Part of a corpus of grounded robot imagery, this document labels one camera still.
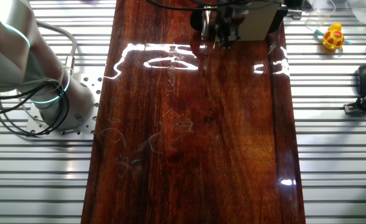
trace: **mounting plate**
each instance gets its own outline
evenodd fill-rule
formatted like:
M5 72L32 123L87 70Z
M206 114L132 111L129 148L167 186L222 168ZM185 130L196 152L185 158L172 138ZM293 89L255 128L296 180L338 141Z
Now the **mounting plate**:
M99 101L101 96L101 88L103 86L103 75L92 74L74 74L73 78L79 80L85 84L94 96L93 112L90 118L85 121L81 126L74 130L65 131L52 131L48 135L43 135L40 138L29 137L33 141L40 141L41 139L54 139L54 140L93 140L94 128L96 127L97 112L99 107ZM34 104L31 106L30 113L33 117L41 119L39 109ZM31 117L28 118L27 131L36 133L43 131L48 125L43 122L36 121Z

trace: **rubber duck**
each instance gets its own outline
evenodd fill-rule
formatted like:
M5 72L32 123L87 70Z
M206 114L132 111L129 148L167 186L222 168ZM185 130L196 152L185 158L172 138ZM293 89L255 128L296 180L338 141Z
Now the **rubber duck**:
M324 34L323 46L329 50L341 50L344 44L344 35L341 30L342 24L333 23Z

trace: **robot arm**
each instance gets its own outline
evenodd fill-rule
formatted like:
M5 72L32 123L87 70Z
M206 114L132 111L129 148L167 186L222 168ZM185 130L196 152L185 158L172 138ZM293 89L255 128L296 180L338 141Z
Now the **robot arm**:
M59 129L74 129L89 118L94 106L92 93L69 74L40 35L30 4L26 0L0 1L0 92L27 92L44 80L58 80L70 102ZM60 97L49 86L31 98L49 125L60 119L54 118L60 108L65 110Z

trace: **wood grain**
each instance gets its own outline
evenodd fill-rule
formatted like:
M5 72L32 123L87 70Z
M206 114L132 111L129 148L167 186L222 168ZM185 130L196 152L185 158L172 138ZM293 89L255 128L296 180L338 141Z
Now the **wood grain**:
M189 18L117 1L82 223L304 223L279 54L213 48Z

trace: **metal bracket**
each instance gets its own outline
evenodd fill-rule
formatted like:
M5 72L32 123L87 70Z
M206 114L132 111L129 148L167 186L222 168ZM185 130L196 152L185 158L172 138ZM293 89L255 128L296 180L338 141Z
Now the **metal bracket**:
M356 102L349 103L348 105L344 105L344 112L350 116L365 116L366 115L366 111L359 109Z
M301 19L301 13L303 12L303 10L301 9L301 7L297 8L297 9L288 9L288 16L291 16L293 19Z

